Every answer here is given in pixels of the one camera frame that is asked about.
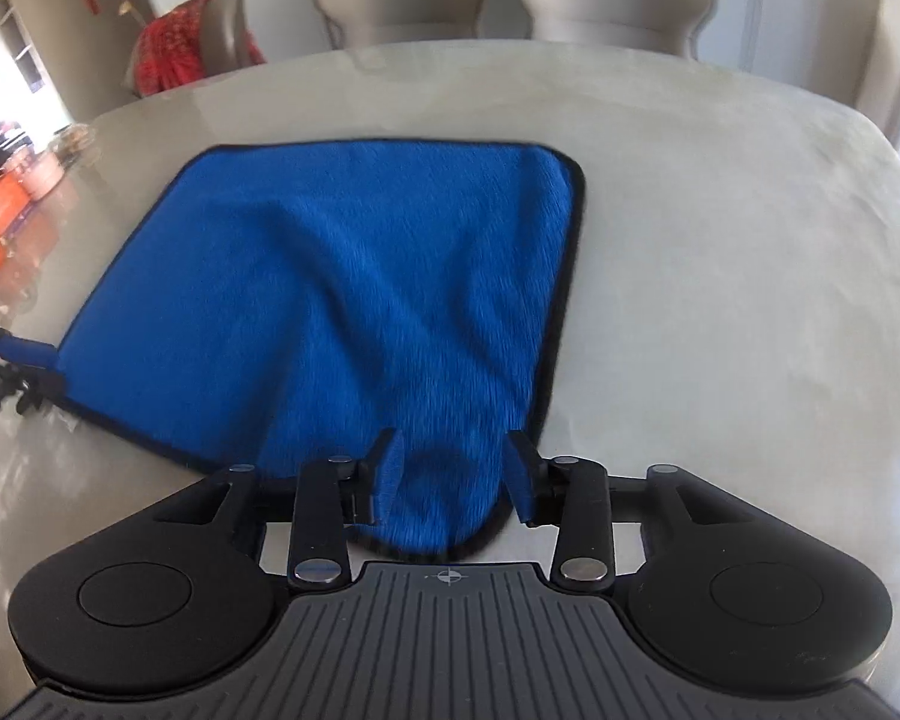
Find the red cloth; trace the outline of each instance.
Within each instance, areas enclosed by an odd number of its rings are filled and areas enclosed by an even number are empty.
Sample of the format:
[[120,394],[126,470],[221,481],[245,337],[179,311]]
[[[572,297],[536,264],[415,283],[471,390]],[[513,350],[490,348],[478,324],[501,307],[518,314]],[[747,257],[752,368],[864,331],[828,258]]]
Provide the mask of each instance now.
[[[200,19],[211,0],[188,0],[149,23],[137,42],[133,79],[142,97],[206,78],[200,59]],[[260,50],[247,33],[250,60],[262,65]]]

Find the blue towel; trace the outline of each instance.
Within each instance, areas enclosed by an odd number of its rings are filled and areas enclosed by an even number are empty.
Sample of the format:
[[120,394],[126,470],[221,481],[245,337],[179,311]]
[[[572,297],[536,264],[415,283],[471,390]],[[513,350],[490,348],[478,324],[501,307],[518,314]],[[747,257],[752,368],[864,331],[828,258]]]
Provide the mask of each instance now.
[[505,432],[545,415],[582,193],[541,146],[214,148],[64,338],[64,405],[200,469],[271,476],[398,428],[403,480],[367,534],[458,557],[506,514]]

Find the grooved gray surface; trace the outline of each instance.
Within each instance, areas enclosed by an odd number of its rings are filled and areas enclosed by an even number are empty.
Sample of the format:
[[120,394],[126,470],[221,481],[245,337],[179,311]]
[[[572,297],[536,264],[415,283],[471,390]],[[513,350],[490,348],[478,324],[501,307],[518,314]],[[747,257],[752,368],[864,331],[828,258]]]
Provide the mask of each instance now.
[[848,683],[797,701],[733,698],[666,671],[598,598],[530,565],[369,563],[338,593],[290,604],[271,638],[213,685],[136,704],[39,688],[10,720],[883,720]]

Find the round table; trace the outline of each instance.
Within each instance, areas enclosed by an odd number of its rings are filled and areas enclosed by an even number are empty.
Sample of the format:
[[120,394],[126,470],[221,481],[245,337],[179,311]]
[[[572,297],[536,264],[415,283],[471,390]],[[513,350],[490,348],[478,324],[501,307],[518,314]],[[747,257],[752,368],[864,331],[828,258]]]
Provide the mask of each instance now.
[[[94,152],[45,203],[56,240],[26,300],[2,285],[18,335],[59,341],[160,191],[215,143],[528,141],[575,159],[586,215],[541,453],[618,475],[679,464],[866,562],[895,606],[869,684],[900,710],[900,162],[862,116],[673,57],[481,41],[262,66],[94,127]],[[0,712],[29,688],[5,621],[16,581],[194,478],[58,410],[5,406]],[[617,531],[633,569],[639,544]],[[511,522],[478,558],[547,570],[554,538]],[[265,565],[284,548],[271,539]]]

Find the silver screw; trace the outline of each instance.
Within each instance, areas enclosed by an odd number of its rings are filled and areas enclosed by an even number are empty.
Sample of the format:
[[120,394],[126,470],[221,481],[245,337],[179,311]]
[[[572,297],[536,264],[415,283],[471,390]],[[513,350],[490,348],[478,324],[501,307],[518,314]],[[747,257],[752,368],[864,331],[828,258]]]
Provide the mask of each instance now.
[[571,581],[600,581],[607,576],[607,564],[595,557],[572,557],[564,560],[560,573]]
[[324,557],[311,557],[309,560],[298,562],[293,570],[293,576],[300,581],[309,581],[310,584],[330,584],[341,573],[343,569],[336,560],[327,560]]

